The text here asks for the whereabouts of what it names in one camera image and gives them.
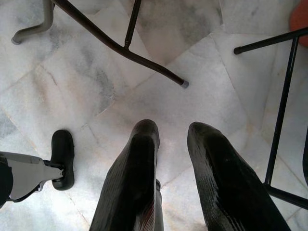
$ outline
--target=orange object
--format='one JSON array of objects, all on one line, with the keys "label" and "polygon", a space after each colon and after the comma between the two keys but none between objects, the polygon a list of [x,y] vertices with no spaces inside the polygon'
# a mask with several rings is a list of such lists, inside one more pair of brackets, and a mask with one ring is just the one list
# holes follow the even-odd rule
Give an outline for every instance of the orange object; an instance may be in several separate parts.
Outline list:
[{"label": "orange object", "polygon": [[[308,27],[308,0],[301,0],[290,16],[289,27],[291,31]],[[299,43],[308,47],[308,36],[302,36]]]}]

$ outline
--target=metal chair leg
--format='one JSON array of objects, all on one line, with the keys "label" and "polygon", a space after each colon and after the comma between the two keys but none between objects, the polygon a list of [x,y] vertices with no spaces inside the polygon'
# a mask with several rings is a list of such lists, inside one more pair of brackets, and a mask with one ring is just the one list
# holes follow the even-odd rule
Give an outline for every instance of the metal chair leg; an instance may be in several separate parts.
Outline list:
[{"label": "metal chair leg", "polygon": [[53,8],[54,4],[51,0],[43,0],[44,22],[29,28],[25,28],[16,32],[12,38],[12,43],[19,45],[22,40],[30,35],[48,30],[53,23]]}]

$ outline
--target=marble floor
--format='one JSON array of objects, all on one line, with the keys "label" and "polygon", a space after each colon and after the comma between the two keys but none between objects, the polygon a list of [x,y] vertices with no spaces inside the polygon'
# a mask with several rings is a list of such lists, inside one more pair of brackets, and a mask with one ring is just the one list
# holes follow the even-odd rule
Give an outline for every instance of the marble floor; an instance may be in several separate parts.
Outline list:
[{"label": "marble floor", "polygon": [[[288,31],[298,0],[143,0],[131,50],[190,82],[114,53],[62,12],[45,33],[11,43],[40,23],[40,0],[0,0],[0,150],[50,159],[52,134],[75,142],[75,185],[0,210],[3,230],[88,230],[107,171],[133,126],[160,132],[157,178],[166,231],[206,230],[187,150],[190,123],[222,131],[264,180],[290,42],[235,56],[232,50]],[[124,43],[132,0],[72,0]],[[308,49],[299,46],[272,185],[308,198],[302,154],[308,125]],[[308,211],[273,198],[291,230],[308,230]]]}]

